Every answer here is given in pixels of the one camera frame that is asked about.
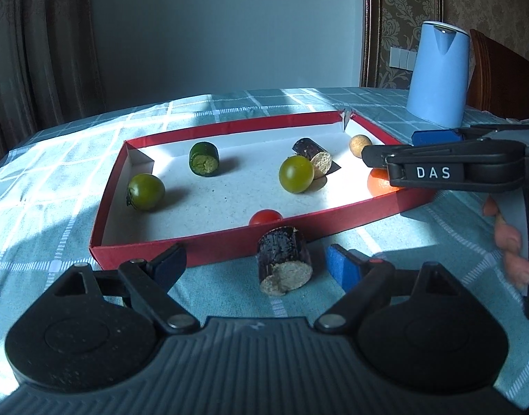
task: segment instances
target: light switch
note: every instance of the light switch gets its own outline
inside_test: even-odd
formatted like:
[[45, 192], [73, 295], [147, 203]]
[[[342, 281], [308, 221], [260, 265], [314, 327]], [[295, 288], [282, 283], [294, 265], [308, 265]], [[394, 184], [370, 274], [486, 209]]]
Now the light switch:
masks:
[[408, 52], [408, 59], [407, 59], [407, 70], [414, 70], [414, 65], [416, 64], [416, 52], [415, 51], [409, 51]]
[[399, 68], [406, 70], [407, 63], [408, 63], [408, 50], [401, 49], [401, 54], [399, 55]]
[[399, 68], [399, 58], [401, 56], [401, 49], [397, 47], [391, 47], [390, 49], [390, 67]]

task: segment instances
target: finger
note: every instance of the finger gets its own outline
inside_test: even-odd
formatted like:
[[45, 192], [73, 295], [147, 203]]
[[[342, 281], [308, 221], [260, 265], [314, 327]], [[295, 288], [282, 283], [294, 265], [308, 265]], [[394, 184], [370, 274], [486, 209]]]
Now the finger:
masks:
[[519, 255], [522, 249], [522, 235], [509, 224], [495, 223], [495, 244], [504, 251]]
[[529, 285], [529, 262], [523, 257], [505, 252], [503, 257], [507, 278], [518, 288]]
[[487, 197], [484, 203], [484, 215], [486, 217], [494, 217], [499, 212], [497, 203], [490, 196]]

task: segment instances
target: table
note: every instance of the table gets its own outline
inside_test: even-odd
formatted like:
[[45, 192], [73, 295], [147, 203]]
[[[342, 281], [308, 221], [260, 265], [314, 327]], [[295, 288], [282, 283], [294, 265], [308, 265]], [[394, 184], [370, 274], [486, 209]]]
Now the table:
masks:
[[[402, 142], [435, 129], [405, 110], [407, 91], [371, 88], [291, 89], [202, 95], [125, 109], [41, 131], [0, 163], [0, 400], [17, 383], [5, 359], [6, 332], [66, 268], [97, 264], [88, 239], [114, 159], [124, 140], [164, 130], [240, 118], [353, 109]], [[467, 108], [464, 124], [503, 123]], [[186, 271], [170, 294], [202, 322], [218, 316], [297, 316], [312, 323], [343, 294], [324, 271], [332, 243], [379, 255], [399, 268], [436, 260], [481, 301], [509, 335], [510, 353], [496, 387], [529, 406], [529, 321], [504, 278], [483, 217], [485, 195], [439, 192], [429, 205], [312, 242], [315, 277], [282, 298], [258, 291], [253, 257]]]

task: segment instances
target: electric kettle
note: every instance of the electric kettle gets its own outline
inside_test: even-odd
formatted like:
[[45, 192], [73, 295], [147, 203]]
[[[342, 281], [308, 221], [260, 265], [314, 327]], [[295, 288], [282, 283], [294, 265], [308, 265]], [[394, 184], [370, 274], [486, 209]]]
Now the electric kettle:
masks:
[[407, 111], [445, 129], [459, 128], [468, 90], [470, 36], [436, 21], [422, 24]]

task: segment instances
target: curtain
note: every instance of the curtain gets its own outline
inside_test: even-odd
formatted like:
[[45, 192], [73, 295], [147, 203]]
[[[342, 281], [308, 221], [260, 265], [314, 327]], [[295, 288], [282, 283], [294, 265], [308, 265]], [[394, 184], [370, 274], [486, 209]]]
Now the curtain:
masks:
[[0, 0], [0, 159], [41, 129], [102, 112], [89, 0]]

